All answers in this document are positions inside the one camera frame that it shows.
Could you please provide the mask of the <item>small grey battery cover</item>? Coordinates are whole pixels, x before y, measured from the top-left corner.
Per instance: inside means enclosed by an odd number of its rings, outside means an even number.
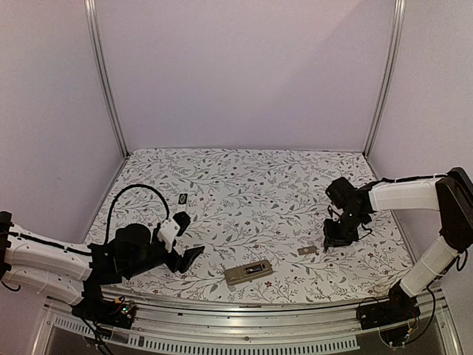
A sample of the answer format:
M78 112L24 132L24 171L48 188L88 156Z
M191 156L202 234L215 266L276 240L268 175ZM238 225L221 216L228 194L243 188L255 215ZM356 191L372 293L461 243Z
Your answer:
M315 246L307 246L297 249L299 255L316 254L318 249Z

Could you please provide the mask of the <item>small white remote control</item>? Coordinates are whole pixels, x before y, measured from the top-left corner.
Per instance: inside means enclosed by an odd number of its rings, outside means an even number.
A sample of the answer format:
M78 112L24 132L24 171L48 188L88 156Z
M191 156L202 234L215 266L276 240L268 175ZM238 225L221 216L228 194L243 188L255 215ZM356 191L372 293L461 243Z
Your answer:
M226 269L224 271L224 276L228 285L237 285L272 275L272 273L273 268L269 261L260 260L242 266Z

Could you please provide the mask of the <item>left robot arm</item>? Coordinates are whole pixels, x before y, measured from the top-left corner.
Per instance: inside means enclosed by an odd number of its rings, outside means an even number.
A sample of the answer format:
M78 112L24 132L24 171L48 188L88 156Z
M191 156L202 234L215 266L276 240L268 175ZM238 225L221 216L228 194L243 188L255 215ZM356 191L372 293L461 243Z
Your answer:
M161 265L184 274L204 252L198 246L179 254L177 237L187 229L185 212L159 223L154 230L131 223L110 241L65 243L32 233L1 213L1 281L26 286L71 306L80 303L94 321L105 320L109 304L101 288L114 285Z

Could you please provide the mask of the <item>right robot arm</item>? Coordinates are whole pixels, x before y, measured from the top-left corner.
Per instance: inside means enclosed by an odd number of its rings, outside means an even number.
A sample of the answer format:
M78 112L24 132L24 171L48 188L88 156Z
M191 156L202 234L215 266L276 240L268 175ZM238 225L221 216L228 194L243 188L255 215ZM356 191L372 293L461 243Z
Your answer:
M414 213L413 220L427 220L419 227L439 232L413 267L391 287L382 307L387 322L398 322L409 313L410 300L441 278L453 262L472 245L472 181L465 169L454 167L443 174L418 175L397 179L383 178L354 186L339 177L325 190L337 218L327 218L323 225L324 248L349 246L361 240L358 233L372 215L391 212L396 217Z

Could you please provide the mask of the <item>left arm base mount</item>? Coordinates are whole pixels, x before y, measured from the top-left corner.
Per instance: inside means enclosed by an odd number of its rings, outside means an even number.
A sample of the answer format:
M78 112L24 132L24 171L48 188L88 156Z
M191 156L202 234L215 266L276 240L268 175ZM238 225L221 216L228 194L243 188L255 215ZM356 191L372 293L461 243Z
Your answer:
M81 301L72 306L72 315L77 318L123 329L132 328L136 311L135 302L124 296L106 300L99 285L87 286Z

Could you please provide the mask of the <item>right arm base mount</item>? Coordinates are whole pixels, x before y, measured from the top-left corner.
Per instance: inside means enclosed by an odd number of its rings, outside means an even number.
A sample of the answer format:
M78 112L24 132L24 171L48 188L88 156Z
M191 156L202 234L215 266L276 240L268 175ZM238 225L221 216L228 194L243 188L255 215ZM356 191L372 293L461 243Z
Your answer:
M361 329L379 328L394 325L399 322L404 324L380 332L381 340L388 346L397 348L408 343L412 336L421 311L416 297L410 297L396 283L388 292L388 299L381 302L375 300L373 304L362 305L356 310L356 318Z

